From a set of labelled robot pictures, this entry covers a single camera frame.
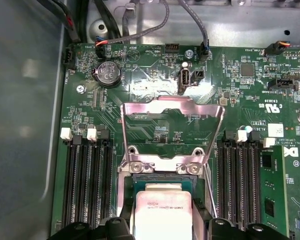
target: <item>gray metal surface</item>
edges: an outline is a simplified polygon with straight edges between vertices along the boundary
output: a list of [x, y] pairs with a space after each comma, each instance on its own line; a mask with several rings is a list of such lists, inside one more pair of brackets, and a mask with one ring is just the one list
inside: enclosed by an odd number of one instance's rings
[[50, 233], [61, 29], [35, 0], [0, 0], [0, 240]]
[[[126, 0], [106, 1], [108, 8], [114, 13], [121, 29], [122, 16]], [[277, 40], [289, 40], [300, 43], [300, 8], [287, 7], [247, 7], [231, 6], [223, 1], [210, 1], [211, 5], [192, 5], [192, 9], [206, 25], [211, 46], [229, 47], [267, 47]], [[266, 4], [266, 1], [254, 2]], [[278, 2], [268, 2], [270, 6]], [[158, 25], [164, 18], [165, 9], [158, 1], [139, 4], [136, 18], [130, 19], [130, 34]], [[99, 19], [99, 13], [90, 4], [87, 30], [93, 21]], [[141, 37], [138, 44], [180, 43], [198, 45], [202, 41], [199, 28], [179, 5], [170, 5], [170, 16], [167, 24], [160, 30]]]

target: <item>integrated circuit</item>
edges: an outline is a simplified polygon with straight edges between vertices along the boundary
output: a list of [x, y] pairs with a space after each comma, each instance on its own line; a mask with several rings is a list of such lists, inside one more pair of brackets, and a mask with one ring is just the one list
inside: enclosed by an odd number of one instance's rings
[[272, 168], [272, 156], [270, 154], [262, 154], [262, 166]]
[[255, 75], [254, 65], [250, 63], [241, 64], [241, 76], [253, 77]]
[[270, 199], [264, 200], [264, 211], [266, 214], [268, 214], [271, 217], [275, 217], [275, 203], [271, 201]]

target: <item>white sticker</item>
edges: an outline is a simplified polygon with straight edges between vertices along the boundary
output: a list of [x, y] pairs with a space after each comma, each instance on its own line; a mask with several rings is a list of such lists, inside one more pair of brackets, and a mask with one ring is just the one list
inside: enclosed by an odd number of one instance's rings
[[268, 123], [268, 136], [270, 138], [283, 138], [284, 125], [281, 123]]
[[283, 149], [284, 149], [285, 157], [287, 157], [287, 156], [291, 156], [294, 158], [299, 157], [299, 150], [297, 147], [290, 147], [290, 148], [284, 147]]
[[299, 167], [299, 165], [300, 165], [300, 162], [299, 162], [299, 161], [297, 161], [297, 160], [294, 160], [294, 161], [293, 161], [293, 166]]

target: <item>black memory slot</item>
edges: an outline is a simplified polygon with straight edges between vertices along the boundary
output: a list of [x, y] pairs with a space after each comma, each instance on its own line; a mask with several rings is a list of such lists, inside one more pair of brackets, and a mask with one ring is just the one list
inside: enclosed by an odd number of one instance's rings
[[85, 197], [88, 181], [88, 153], [87, 146], [80, 146], [79, 158], [76, 163], [76, 201], [75, 201], [75, 221], [84, 222], [85, 218]]
[[103, 148], [103, 171], [102, 171], [102, 197], [100, 206], [100, 219], [110, 217], [111, 187], [112, 187], [112, 147], [111, 143], [105, 140]]
[[89, 201], [88, 201], [88, 223], [92, 229], [98, 225], [99, 215], [99, 174], [100, 174], [100, 147], [89, 147], [91, 155]]
[[239, 165], [239, 192], [240, 192], [240, 219], [239, 228], [244, 230], [249, 222], [248, 212], [248, 163], [247, 163], [247, 148], [244, 143], [238, 143], [236, 148], [236, 157]]
[[260, 223], [260, 154], [261, 146], [259, 143], [250, 143], [249, 148], [249, 223]]
[[218, 153], [217, 153], [217, 160], [216, 160], [216, 169], [217, 169], [217, 210], [218, 216], [220, 218], [226, 218], [225, 211], [226, 206], [226, 193], [225, 193], [225, 185], [224, 180], [227, 179], [225, 175], [225, 152], [226, 149], [224, 148], [224, 143], [222, 141], [217, 142], [218, 146]]
[[75, 194], [76, 152], [75, 146], [68, 146], [65, 166], [62, 228], [69, 225], [72, 220], [73, 195]]
[[236, 148], [231, 146], [228, 150], [229, 155], [229, 220], [232, 223], [237, 221], [239, 215], [237, 208], [237, 161], [236, 161]]
[[249, 223], [255, 223], [255, 201], [256, 201], [256, 173], [255, 173], [255, 148], [253, 145], [250, 144], [249, 150], [248, 150], [248, 159], [247, 159], [247, 179], [248, 182], [248, 206], [249, 206]]

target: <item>usb port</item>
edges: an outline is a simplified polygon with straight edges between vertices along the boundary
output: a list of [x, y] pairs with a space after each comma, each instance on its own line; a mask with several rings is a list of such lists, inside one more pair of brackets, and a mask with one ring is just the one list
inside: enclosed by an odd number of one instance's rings
[[190, 84], [190, 72], [188, 69], [182, 69], [180, 73], [180, 82], [183, 86], [189, 86]]

